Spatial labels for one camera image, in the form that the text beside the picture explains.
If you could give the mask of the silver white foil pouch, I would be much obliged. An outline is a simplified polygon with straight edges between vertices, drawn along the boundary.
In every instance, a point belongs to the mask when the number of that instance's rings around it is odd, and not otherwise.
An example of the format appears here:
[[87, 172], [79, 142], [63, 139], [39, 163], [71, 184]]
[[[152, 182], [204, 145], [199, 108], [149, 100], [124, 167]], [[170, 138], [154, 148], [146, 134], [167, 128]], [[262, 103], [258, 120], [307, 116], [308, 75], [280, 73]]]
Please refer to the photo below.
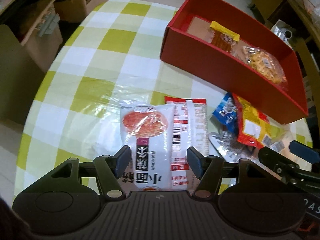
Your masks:
[[238, 142], [236, 135], [229, 131], [211, 132], [208, 139], [216, 152], [228, 163], [238, 163], [240, 159], [258, 161], [259, 150]]

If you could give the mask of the red white barcode snack pack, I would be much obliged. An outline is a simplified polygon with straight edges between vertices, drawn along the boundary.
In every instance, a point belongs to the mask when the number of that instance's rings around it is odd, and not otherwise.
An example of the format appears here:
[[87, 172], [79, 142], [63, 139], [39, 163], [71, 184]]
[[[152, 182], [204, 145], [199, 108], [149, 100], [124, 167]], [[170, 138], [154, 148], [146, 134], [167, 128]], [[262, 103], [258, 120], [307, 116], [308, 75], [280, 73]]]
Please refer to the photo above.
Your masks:
[[171, 150], [171, 190], [194, 191], [199, 180], [187, 162], [192, 146], [202, 155], [209, 154], [206, 99], [180, 99], [166, 96], [165, 103], [175, 105]]

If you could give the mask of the red yellow snack bag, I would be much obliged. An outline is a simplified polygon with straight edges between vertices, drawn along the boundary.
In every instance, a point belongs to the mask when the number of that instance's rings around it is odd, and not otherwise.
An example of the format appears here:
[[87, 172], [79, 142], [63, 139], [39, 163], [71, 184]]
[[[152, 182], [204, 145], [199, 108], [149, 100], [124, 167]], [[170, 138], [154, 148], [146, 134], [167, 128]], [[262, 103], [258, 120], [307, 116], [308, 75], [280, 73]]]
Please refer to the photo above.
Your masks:
[[236, 107], [238, 142], [259, 149], [269, 147], [285, 133], [282, 126], [270, 124], [268, 117], [248, 101], [232, 93]]

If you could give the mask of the white noodle snack pack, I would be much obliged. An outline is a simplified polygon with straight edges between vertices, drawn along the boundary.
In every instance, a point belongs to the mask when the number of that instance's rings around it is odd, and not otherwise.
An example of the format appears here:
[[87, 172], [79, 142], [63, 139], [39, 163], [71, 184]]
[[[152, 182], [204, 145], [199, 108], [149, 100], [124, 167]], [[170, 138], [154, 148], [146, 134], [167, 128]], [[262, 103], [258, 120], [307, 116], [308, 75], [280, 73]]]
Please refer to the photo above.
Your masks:
[[129, 172], [134, 190], [171, 189], [171, 150], [175, 105], [120, 103], [120, 134], [131, 149]]

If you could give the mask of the blue snack packet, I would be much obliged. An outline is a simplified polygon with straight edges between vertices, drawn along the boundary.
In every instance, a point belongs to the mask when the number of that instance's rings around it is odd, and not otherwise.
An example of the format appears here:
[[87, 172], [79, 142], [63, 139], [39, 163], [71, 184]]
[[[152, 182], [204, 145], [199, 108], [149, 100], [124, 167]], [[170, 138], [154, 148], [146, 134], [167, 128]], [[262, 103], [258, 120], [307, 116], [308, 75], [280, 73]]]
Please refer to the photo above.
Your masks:
[[226, 93], [213, 111], [213, 116], [233, 134], [238, 133], [236, 106], [231, 93]]

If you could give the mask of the clear bag yellow crackers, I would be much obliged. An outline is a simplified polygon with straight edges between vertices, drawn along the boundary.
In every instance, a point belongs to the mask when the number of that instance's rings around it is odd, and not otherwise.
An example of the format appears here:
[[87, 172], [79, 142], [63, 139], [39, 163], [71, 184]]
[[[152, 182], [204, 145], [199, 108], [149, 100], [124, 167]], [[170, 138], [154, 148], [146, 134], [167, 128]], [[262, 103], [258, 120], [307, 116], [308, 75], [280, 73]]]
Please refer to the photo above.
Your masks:
[[278, 60], [267, 51], [238, 44], [231, 50], [231, 54], [275, 85], [285, 90], [288, 89], [288, 82], [283, 68]]

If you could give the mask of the spicy stick pack yellow label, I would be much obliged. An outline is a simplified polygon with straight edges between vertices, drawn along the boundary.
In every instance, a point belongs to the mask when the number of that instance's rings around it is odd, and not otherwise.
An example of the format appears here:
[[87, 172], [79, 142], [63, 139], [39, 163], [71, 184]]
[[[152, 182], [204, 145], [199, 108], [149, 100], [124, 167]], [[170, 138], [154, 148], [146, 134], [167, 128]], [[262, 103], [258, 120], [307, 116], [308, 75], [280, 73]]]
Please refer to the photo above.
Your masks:
[[223, 25], [212, 21], [210, 26], [209, 43], [221, 50], [231, 53], [233, 47], [240, 41], [240, 35]]

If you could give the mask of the clear bag round bread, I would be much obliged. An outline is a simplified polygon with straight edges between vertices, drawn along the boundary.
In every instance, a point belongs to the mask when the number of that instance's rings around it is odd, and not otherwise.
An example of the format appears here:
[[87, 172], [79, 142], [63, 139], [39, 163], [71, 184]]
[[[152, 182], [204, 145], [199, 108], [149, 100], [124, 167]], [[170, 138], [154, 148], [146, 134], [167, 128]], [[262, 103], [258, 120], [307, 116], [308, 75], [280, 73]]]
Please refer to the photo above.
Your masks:
[[294, 139], [295, 137], [291, 131], [285, 131], [281, 135], [273, 138], [268, 148], [281, 154], [290, 153], [289, 146]]

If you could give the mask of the green checked tablecloth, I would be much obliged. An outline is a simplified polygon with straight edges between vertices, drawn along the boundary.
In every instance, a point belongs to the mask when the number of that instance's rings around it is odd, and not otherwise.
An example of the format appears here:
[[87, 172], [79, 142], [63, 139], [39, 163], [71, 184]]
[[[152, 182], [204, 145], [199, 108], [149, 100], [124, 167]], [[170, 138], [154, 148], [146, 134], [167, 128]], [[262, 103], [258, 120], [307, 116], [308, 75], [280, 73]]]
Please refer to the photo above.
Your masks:
[[[158, 106], [166, 105], [166, 96], [206, 99], [208, 134], [217, 130], [210, 118], [229, 92], [160, 58], [166, 27], [177, 11], [157, 3], [109, 0], [87, 16], [49, 68], [29, 111], [17, 157], [16, 194], [69, 158], [92, 161], [118, 152], [124, 146], [124, 101]], [[209, 43], [212, 21], [194, 17], [187, 32]], [[312, 145], [305, 118], [280, 124], [266, 116], [296, 141]], [[136, 191], [132, 178], [128, 165], [119, 178], [124, 191]]]

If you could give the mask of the silver foil bag on floor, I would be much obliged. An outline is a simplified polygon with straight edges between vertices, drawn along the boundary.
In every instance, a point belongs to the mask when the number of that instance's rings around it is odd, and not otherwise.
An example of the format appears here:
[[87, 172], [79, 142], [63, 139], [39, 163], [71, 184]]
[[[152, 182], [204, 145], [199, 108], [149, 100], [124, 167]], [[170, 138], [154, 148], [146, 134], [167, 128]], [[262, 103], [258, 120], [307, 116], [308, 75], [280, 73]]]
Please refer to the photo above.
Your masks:
[[284, 21], [278, 20], [276, 22], [276, 24], [274, 24], [272, 26], [271, 32], [274, 33], [278, 38], [280, 38], [289, 47], [292, 47], [291, 43], [292, 43], [293, 33], [295, 32], [295, 29], [290, 27]]

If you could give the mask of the red cardboard box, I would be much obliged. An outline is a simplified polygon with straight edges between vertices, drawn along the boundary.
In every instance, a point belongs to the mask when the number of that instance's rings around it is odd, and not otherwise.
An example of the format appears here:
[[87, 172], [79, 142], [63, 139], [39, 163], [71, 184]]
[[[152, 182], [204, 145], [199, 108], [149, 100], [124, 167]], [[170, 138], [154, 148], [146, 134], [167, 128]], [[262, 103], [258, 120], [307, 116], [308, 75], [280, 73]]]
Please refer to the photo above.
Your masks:
[[[273, 55], [288, 81], [282, 90], [240, 59], [187, 32], [191, 20], [212, 20], [248, 44]], [[295, 52], [260, 22], [223, 0], [185, 0], [166, 27], [160, 58], [227, 92], [235, 93], [280, 124], [308, 116]]]

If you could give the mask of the cardboard box under counter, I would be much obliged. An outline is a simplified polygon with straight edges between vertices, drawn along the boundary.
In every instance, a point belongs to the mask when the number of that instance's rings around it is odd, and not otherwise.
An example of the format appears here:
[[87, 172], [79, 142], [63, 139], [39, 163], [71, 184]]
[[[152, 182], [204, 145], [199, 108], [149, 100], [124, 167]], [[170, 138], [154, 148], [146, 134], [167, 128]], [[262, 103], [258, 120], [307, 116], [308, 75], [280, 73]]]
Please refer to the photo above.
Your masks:
[[108, 0], [66, 0], [55, 2], [55, 12], [62, 21], [81, 23], [97, 6]]

